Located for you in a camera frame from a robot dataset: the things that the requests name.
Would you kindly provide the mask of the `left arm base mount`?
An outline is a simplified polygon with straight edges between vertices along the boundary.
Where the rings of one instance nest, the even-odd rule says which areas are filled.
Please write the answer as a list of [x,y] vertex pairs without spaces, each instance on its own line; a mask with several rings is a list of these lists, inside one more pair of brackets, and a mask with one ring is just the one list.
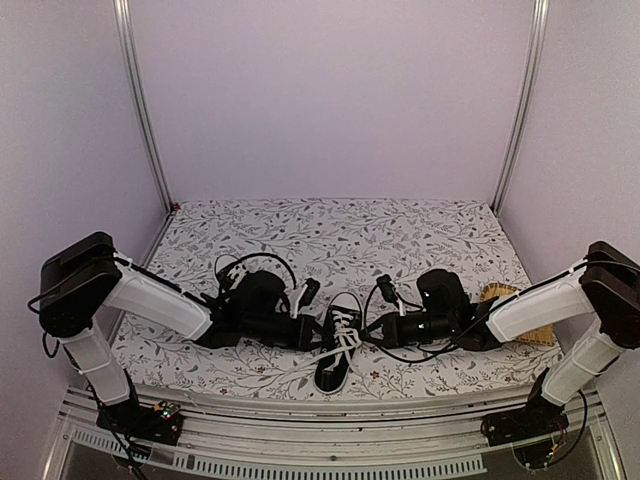
[[98,401],[96,424],[127,438],[176,446],[184,420],[176,404],[162,401],[153,407],[144,406],[132,390],[126,400],[117,404],[105,405]]

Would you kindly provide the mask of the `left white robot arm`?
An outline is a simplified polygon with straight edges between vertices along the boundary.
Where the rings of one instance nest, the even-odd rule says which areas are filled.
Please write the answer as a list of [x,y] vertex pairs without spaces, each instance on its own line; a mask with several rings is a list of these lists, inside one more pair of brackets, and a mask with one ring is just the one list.
[[217,295],[195,295],[134,264],[114,248],[109,234],[98,231],[45,261],[40,292],[27,307],[68,352],[99,400],[110,406],[111,419],[126,433],[138,434],[148,426],[149,415],[133,400],[125,369],[94,324],[103,307],[144,318],[208,349],[249,338],[306,352],[326,341],[319,321],[302,311],[319,283],[309,279],[288,292],[282,278],[248,270],[247,260],[235,259],[218,272]]

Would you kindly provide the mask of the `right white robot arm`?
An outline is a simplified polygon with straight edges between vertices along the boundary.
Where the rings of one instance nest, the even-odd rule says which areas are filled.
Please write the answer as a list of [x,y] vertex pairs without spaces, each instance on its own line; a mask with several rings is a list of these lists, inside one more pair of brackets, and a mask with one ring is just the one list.
[[422,307],[401,308],[391,280],[375,286],[396,310],[363,323],[361,336],[381,349],[423,340],[445,339],[464,351],[499,348],[517,337],[581,315],[594,321],[567,357],[541,374],[530,404],[517,415],[517,427],[537,436],[585,384],[603,373],[622,353],[639,346],[639,266],[604,241],[590,245],[582,260],[536,285],[509,295],[473,303],[459,277],[432,269],[417,280]]

